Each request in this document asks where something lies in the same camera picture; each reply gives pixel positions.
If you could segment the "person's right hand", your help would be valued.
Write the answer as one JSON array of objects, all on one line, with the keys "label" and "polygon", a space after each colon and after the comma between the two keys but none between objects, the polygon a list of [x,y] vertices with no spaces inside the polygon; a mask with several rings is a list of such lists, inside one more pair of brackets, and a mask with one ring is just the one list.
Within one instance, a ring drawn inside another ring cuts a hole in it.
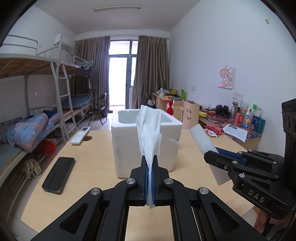
[{"label": "person's right hand", "polygon": [[269,221],[268,220],[269,220],[268,214],[266,214],[264,211],[259,209],[257,211],[257,217],[256,217],[256,221],[255,221],[255,224],[254,224],[254,228],[259,233],[263,233],[266,223],[274,224],[274,220],[272,218]]}]

